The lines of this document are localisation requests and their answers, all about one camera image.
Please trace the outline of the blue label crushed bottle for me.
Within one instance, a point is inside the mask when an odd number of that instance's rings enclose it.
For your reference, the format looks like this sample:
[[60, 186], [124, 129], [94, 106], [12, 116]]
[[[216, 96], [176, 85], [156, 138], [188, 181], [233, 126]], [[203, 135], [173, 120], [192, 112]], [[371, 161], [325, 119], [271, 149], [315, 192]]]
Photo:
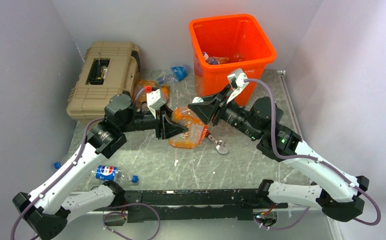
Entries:
[[218, 65], [218, 61], [212, 57], [212, 56], [209, 56], [206, 52], [202, 52], [202, 56], [205, 60], [205, 62], [209, 65]]

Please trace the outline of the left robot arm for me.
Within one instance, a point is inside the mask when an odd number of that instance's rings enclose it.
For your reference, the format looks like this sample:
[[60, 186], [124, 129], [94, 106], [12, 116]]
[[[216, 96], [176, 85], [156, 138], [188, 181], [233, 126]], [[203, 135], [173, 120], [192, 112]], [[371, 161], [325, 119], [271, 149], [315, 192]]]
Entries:
[[172, 121], [172, 113], [163, 100], [155, 100], [148, 112], [140, 112], [129, 93], [113, 96], [104, 107], [104, 116], [87, 124], [73, 156], [39, 187], [13, 198], [20, 213], [18, 219], [24, 220], [38, 238], [51, 240], [69, 222], [90, 211], [122, 208], [125, 190], [113, 180], [78, 196], [72, 196], [72, 192], [93, 168], [127, 142], [127, 132], [155, 130], [162, 140], [185, 133], [188, 129]]

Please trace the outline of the clear bottle orange label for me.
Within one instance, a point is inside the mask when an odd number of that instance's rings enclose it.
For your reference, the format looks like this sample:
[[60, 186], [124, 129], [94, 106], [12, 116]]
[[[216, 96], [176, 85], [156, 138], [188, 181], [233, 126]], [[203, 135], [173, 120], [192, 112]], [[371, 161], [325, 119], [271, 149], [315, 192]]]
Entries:
[[227, 63], [230, 62], [230, 58], [229, 57], [215, 57], [215, 60], [216, 60], [218, 65], [227, 64]]

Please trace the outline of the crushed orange label bottle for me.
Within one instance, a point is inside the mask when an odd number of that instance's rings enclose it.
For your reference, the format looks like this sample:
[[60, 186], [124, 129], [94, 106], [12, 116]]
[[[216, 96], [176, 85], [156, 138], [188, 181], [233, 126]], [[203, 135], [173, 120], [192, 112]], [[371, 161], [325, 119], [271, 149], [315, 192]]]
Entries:
[[187, 106], [177, 107], [171, 116], [171, 120], [187, 128], [186, 132], [173, 136], [168, 140], [169, 145], [174, 148], [196, 148], [206, 137], [208, 126]]

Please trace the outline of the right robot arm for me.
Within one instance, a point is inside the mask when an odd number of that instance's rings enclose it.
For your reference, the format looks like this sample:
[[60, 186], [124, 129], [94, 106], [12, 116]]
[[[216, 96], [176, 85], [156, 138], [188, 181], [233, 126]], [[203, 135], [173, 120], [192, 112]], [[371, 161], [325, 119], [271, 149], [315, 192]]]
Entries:
[[268, 208], [275, 204], [296, 204], [321, 210], [339, 221], [357, 221], [364, 212], [369, 180], [353, 176], [316, 153], [289, 127], [280, 123], [283, 111], [274, 96], [257, 99], [250, 109], [234, 102], [234, 91], [226, 86], [217, 94], [188, 105], [204, 124], [224, 121], [257, 141], [256, 148], [266, 157], [301, 172], [312, 185], [294, 185], [264, 179], [256, 191], [257, 203]]

